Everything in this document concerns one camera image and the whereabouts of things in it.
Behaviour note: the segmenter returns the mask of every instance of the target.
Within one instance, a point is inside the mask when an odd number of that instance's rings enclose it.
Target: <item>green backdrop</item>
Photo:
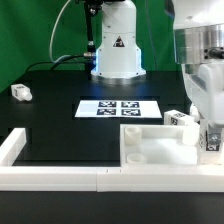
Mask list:
[[[55,20],[66,0],[0,0],[0,92],[21,76],[32,63],[49,61],[48,47]],[[173,21],[164,13],[163,0],[133,1],[138,10],[137,44],[143,52],[146,70],[174,71]],[[149,10],[151,31],[156,49],[157,69],[147,28],[146,10]],[[101,42],[101,16],[93,19],[97,46]],[[66,9],[57,29],[54,58],[63,54],[86,51],[86,28],[83,3],[74,2]],[[35,69],[47,69],[45,65]],[[60,69],[83,69],[72,65]]]

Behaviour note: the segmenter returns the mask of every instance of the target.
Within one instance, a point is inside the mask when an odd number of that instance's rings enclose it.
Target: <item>small white block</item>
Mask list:
[[[33,98],[30,93],[30,88],[24,86],[23,84],[11,85],[11,90],[12,96],[19,101],[30,101]]]
[[[180,111],[171,110],[164,113],[164,125],[187,126],[192,123],[194,123],[194,117]]]

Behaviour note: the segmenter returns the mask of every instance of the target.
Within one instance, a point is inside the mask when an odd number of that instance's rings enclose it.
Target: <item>black tabletop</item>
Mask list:
[[[19,102],[10,88],[0,94],[0,136],[25,127],[28,144],[16,166],[120,166],[120,124],[162,124],[162,119],[75,118],[80,100],[156,100],[160,110],[187,110],[180,73],[156,72],[127,86],[93,83],[84,72],[34,71],[16,83],[33,100]]]
[[[157,100],[163,113],[188,112],[180,73],[155,72],[144,83],[108,86],[84,72],[35,71],[17,80],[32,102],[0,94],[0,141],[25,127],[28,144],[14,165],[119,166],[121,123],[162,124],[162,119],[75,119],[82,99]],[[2,224],[222,224],[224,194],[131,192],[0,192]]]

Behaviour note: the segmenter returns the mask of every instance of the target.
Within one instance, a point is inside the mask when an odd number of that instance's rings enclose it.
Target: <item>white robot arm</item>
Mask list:
[[[102,44],[97,49],[92,79],[107,84],[141,80],[141,50],[136,45],[136,7],[131,0],[102,5]]]
[[[201,114],[201,163],[222,163],[224,1],[173,0],[176,61],[188,97]]]

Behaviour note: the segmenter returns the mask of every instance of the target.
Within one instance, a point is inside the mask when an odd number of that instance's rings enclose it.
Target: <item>warning label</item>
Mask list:
[[[125,47],[124,46],[124,42],[123,40],[121,39],[121,37],[119,36],[114,44],[114,47]]]

